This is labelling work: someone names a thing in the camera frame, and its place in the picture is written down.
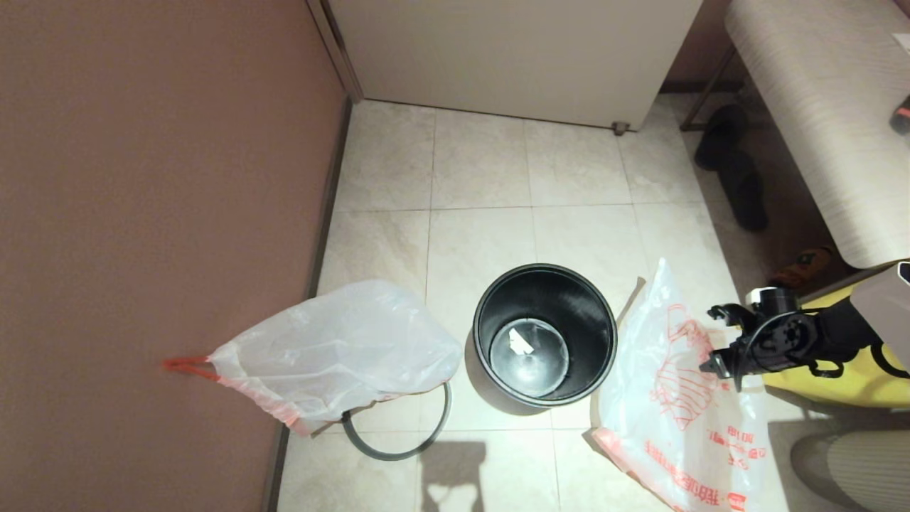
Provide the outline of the black round trash bin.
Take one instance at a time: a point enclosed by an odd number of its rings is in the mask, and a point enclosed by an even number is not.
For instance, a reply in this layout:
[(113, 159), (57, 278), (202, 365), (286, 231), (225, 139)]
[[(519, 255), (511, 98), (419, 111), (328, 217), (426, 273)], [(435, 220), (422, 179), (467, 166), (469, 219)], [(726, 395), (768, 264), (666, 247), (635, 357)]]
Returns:
[[(535, 351), (516, 356), (509, 330)], [(530, 416), (575, 404), (610, 373), (618, 327), (604, 295), (578, 272), (524, 265), (488, 286), (473, 315), (466, 346), (469, 379), (490, 406)]]

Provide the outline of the black slipper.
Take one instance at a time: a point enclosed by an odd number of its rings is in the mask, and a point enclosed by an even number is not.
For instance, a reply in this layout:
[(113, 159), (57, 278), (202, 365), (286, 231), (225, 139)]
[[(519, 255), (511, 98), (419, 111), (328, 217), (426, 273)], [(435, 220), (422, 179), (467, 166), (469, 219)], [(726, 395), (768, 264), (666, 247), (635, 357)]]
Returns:
[(716, 172), (739, 226), (747, 231), (766, 229), (764, 181), (754, 160), (741, 150), (732, 150), (721, 159)]
[(695, 150), (695, 164), (705, 171), (714, 171), (722, 159), (739, 146), (748, 126), (748, 114), (741, 106), (727, 105), (715, 110)]

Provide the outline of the metal bench leg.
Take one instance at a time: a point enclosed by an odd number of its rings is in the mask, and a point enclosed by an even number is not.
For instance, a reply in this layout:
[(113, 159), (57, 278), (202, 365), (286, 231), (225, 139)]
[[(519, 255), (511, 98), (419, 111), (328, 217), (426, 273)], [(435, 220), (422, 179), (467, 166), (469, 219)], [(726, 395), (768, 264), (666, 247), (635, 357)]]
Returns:
[(699, 113), (701, 113), (702, 108), (706, 105), (712, 94), (715, 94), (715, 91), (718, 91), (719, 85), (722, 85), (722, 81), (727, 77), (727, 72), (733, 64), (741, 65), (742, 60), (737, 50), (737, 46), (734, 43), (730, 43), (728, 48), (722, 53), (722, 56), (719, 59), (718, 64), (714, 67), (714, 70), (711, 72), (708, 81), (705, 82), (695, 100), (692, 101), (691, 107), (687, 110), (685, 117), (683, 117), (683, 120), (679, 125), (680, 132), (691, 133), (705, 130), (707, 123), (697, 122)]

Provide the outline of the yellow fabric bag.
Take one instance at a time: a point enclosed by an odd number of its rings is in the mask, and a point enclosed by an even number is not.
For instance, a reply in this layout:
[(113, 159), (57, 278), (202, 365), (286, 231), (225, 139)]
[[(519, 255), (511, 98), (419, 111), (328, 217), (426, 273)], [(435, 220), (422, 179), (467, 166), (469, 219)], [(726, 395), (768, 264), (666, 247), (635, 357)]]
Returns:
[[(840, 299), (848, 298), (856, 287), (864, 287), (870, 277), (852, 283), (810, 299), (803, 303), (803, 308), (821, 308), (832, 306)], [(904, 338), (906, 343), (898, 347), (903, 353), (895, 353), (890, 347), (883, 348), (887, 362), (899, 370), (910, 368), (910, 334)], [(796, 393), (813, 402), (823, 404), (844, 404), (877, 408), (910, 408), (910, 380), (887, 375), (871, 354), (870, 348), (864, 348), (851, 362), (844, 363), (844, 375), (828, 379), (815, 377), (806, 367), (785, 370), (782, 373), (763, 375), (766, 387), (774, 387)]]

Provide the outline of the white door panel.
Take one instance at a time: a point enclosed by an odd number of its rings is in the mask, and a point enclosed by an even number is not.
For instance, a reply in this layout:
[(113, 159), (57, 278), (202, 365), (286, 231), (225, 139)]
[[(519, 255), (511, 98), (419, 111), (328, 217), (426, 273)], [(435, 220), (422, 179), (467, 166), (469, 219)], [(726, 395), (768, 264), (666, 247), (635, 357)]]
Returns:
[(702, 0), (328, 0), (369, 100), (636, 131)]

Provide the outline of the white bin liner bag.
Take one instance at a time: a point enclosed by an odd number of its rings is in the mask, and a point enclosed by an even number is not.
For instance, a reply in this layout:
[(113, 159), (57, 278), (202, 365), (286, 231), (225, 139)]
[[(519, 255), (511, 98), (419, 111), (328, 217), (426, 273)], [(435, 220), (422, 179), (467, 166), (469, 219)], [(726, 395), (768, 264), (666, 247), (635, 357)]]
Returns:
[(594, 439), (675, 512), (769, 512), (763, 382), (702, 372), (737, 330), (700, 321), (668, 262), (636, 296), (600, 388)]

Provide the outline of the used white drawstring trash bag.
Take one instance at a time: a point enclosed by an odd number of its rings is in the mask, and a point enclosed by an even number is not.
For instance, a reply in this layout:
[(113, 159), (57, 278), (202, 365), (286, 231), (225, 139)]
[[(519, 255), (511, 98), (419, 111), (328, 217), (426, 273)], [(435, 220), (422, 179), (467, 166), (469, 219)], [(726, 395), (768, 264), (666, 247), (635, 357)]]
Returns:
[(422, 299), (372, 279), (281, 311), (208, 356), (163, 366), (242, 393), (310, 435), (345, 412), (432, 391), (457, 373), (462, 356)]

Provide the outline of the white pleated round stool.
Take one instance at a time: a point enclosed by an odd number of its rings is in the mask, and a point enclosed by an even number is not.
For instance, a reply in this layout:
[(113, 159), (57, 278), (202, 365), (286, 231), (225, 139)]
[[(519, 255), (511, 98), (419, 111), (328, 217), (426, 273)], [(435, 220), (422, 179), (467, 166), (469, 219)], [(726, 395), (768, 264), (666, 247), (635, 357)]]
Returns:
[(815, 434), (793, 445), (796, 476), (851, 512), (910, 512), (910, 430)]

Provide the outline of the orange drink bottle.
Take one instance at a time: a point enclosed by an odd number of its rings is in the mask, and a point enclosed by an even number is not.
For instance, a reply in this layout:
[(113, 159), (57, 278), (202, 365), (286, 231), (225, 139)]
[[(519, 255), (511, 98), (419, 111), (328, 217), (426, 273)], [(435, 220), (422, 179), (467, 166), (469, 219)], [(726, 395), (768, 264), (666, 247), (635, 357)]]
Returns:
[(828, 246), (800, 252), (793, 263), (771, 276), (771, 287), (800, 289), (812, 282), (831, 262), (833, 249)]

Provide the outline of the wood-grain bench top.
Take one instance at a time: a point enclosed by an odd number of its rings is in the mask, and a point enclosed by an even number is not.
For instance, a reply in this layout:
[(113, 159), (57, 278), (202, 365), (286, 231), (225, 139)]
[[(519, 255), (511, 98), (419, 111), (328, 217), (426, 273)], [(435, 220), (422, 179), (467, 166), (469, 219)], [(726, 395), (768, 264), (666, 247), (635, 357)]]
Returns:
[(848, 265), (910, 259), (910, 17), (895, 0), (731, 0), (725, 27)]

